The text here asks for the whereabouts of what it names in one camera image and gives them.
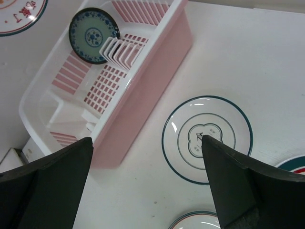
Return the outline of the white plate quatrefoil motif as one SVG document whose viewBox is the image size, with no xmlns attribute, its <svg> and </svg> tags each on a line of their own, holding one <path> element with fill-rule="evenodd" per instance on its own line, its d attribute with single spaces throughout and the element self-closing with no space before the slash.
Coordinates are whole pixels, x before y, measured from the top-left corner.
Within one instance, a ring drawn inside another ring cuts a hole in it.
<svg viewBox="0 0 305 229">
<path fill-rule="evenodd" d="M 230 148 L 251 155 L 253 131 L 243 110 L 215 95 L 191 98 L 177 106 L 162 131 L 162 151 L 170 169 L 180 178 L 208 185 L 202 137 L 209 135 Z"/>
</svg>

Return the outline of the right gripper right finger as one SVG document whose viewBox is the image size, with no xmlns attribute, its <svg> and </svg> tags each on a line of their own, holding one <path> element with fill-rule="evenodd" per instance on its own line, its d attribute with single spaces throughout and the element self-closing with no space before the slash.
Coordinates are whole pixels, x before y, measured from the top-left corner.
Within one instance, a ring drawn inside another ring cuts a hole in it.
<svg viewBox="0 0 305 229">
<path fill-rule="evenodd" d="M 203 160 L 222 229 L 303 229 L 305 176 L 202 137 Z"/>
</svg>

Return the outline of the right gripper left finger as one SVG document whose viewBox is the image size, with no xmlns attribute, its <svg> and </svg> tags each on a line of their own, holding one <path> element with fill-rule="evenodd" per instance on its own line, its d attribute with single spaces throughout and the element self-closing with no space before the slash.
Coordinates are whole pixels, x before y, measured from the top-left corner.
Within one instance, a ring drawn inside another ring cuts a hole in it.
<svg viewBox="0 0 305 229">
<path fill-rule="evenodd" d="M 0 175 L 2 229 L 71 229 L 90 170 L 93 144 L 85 137 Z"/>
</svg>

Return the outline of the small blue patterned plate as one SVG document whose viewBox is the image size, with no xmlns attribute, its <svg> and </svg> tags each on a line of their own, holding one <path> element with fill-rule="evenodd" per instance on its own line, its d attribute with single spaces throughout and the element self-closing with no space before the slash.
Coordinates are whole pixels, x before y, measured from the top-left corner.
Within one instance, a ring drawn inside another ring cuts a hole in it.
<svg viewBox="0 0 305 229">
<path fill-rule="evenodd" d="M 73 51 L 83 61 L 104 64 L 100 49 L 109 37 L 120 38 L 117 23 L 102 9 L 89 7 L 77 12 L 69 25 L 69 41 Z"/>
</svg>

